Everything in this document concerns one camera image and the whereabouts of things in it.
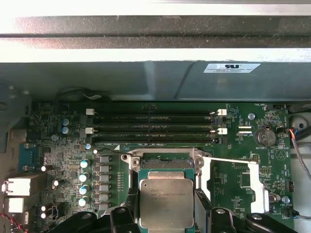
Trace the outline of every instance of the screw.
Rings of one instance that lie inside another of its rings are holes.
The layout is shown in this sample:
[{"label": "screw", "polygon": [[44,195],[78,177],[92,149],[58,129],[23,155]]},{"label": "screw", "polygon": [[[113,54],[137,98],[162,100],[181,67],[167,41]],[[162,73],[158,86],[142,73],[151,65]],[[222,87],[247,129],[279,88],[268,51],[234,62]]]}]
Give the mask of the screw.
[{"label": "screw", "polygon": [[196,159],[196,160],[194,161],[194,163],[195,163],[195,165],[197,165],[197,166],[202,165],[202,161],[201,161],[200,158]]},{"label": "screw", "polygon": [[289,197],[284,196],[284,197],[282,197],[282,202],[283,202],[284,204],[289,204],[289,203],[291,202],[291,200],[290,200]]},{"label": "screw", "polygon": [[253,113],[250,113],[250,114],[248,114],[248,119],[250,119],[250,120],[254,120],[255,119],[255,114],[253,114]]},{"label": "screw", "polygon": [[260,215],[252,215],[252,217],[255,220],[262,220],[262,217]]},{"label": "screw", "polygon": [[223,209],[217,209],[216,212],[219,213],[220,215],[225,213],[225,211]]},{"label": "screw", "polygon": [[133,166],[138,166],[139,165],[139,159],[133,159],[132,160],[132,165]]}]

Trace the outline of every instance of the mounting screw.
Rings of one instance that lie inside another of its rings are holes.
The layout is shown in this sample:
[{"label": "mounting screw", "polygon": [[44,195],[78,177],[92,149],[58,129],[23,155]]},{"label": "mounting screw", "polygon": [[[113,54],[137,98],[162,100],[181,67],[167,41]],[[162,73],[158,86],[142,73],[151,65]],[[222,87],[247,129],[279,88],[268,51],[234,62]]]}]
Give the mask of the mounting screw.
[{"label": "mounting screw", "polygon": [[262,220],[262,217],[260,215],[252,215],[252,217],[255,220]]},{"label": "mounting screw", "polygon": [[139,159],[133,159],[132,160],[132,165],[133,166],[138,166],[139,165]]},{"label": "mounting screw", "polygon": [[220,215],[225,213],[225,211],[223,209],[217,209],[216,212],[219,213]]},{"label": "mounting screw", "polygon": [[284,204],[289,204],[289,203],[291,202],[291,200],[290,200],[289,197],[284,196],[284,197],[282,197],[282,202],[283,202]]},{"label": "mounting screw", "polygon": [[250,113],[250,114],[248,114],[248,119],[250,119],[250,120],[254,120],[255,119],[255,114],[253,114],[253,113]]}]

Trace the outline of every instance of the integrated circuit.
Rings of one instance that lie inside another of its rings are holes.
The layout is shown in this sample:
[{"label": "integrated circuit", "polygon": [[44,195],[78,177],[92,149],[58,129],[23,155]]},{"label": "integrated circuit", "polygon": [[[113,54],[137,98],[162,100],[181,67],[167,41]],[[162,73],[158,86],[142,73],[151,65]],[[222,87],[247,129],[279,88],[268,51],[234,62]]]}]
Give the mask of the integrated circuit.
[{"label": "integrated circuit", "polygon": [[149,171],[139,189],[142,228],[167,232],[194,225],[193,181],[184,172]]}]

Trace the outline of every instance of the wire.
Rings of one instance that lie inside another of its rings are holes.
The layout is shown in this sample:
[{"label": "wire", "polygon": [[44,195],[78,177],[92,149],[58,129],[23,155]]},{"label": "wire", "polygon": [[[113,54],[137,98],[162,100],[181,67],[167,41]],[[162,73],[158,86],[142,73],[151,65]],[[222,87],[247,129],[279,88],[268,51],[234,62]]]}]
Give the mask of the wire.
[{"label": "wire", "polygon": [[102,96],[100,95],[94,95],[94,96],[87,96],[86,94],[83,94],[86,98],[88,98],[89,100],[97,100],[100,99]]},{"label": "wire", "polygon": [[294,134],[294,132],[293,132],[292,129],[290,129],[290,132],[291,132],[291,134],[292,134],[292,143],[293,143],[294,149],[295,149],[295,151],[296,151],[297,158],[298,158],[298,160],[299,160],[299,162],[300,162],[302,168],[303,168],[304,171],[306,172],[308,178],[309,178],[310,181],[311,181],[311,174],[310,174],[309,169],[307,168],[307,166],[306,166],[305,162],[303,161],[302,156],[301,156],[301,154],[300,154],[300,152],[299,152],[299,148],[298,148],[298,145],[297,145],[297,142],[296,142],[296,139],[295,139],[295,134]]},{"label": "wire", "polygon": [[1,215],[3,218],[7,218],[8,220],[10,220],[11,223],[16,224],[18,229],[22,230],[22,231],[25,232],[25,233],[29,233],[28,230],[27,230],[27,229],[24,229],[23,226],[22,226],[21,224],[17,223],[13,217],[10,217],[10,216],[6,215],[5,213],[2,213],[2,212],[0,212],[0,215]]},{"label": "wire", "polygon": [[292,135],[292,139],[295,139],[295,140],[296,140],[295,134],[293,133],[293,130],[292,130],[292,129],[290,129],[290,133],[291,133],[291,135]]},{"label": "wire", "polygon": [[300,219],[311,221],[311,216],[297,215],[296,218],[300,218]]}]

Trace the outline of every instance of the cable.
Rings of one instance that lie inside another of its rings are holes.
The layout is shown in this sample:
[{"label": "cable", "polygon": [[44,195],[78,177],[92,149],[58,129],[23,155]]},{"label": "cable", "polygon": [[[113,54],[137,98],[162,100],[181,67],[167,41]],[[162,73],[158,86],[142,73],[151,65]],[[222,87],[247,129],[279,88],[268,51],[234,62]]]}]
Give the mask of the cable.
[{"label": "cable", "polygon": [[10,216],[6,215],[5,213],[2,213],[2,212],[0,212],[0,215],[1,215],[3,218],[7,218],[8,220],[10,220],[11,223],[16,224],[18,229],[22,230],[22,231],[25,232],[25,233],[29,233],[28,230],[27,230],[27,229],[24,229],[23,226],[22,226],[21,224],[17,223],[13,217],[10,217]]},{"label": "cable", "polygon": [[86,94],[83,94],[86,98],[90,99],[90,100],[97,100],[100,99],[102,96],[100,95],[94,95],[94,96],[87,96]]},{"label": "cable", "polygon": [[303,168],[304,171],[306,172],[308,178],[309,178],[310,181],[311,181],[311,174],[310,174],[309,169],[307,168],[305,162],[303,161],[303,159],[302,159],[302,157],[301,157],[301,154],[300,154],[300,152],[299,152],[299,148],[298,148],[298,145],[297,145],[297,142],[296,142],[295,134],[294,134],[294,132],[293,132],[292,129],[290,129],[290,132],[291,132],[291,134],[292,134],[292,143],[293,143],[294,149],[295,149],[295,151],[296,151],[297,158],[298,158],[298,160],[299,160],[299,162],[300,162],[302,168]]},{"label": "cable", "polygon": [[300,219],[304,219],[304,220],[311,221],[311,216],[297,215],[296,217],[297,217],[297,218],[300,218]]},{"label": "cable", "polygon": [[309,137],[310,135],[311,135],[311,127],[308,127],[302,131],[297,132],[296,141],[305,139],[306,137]]}]

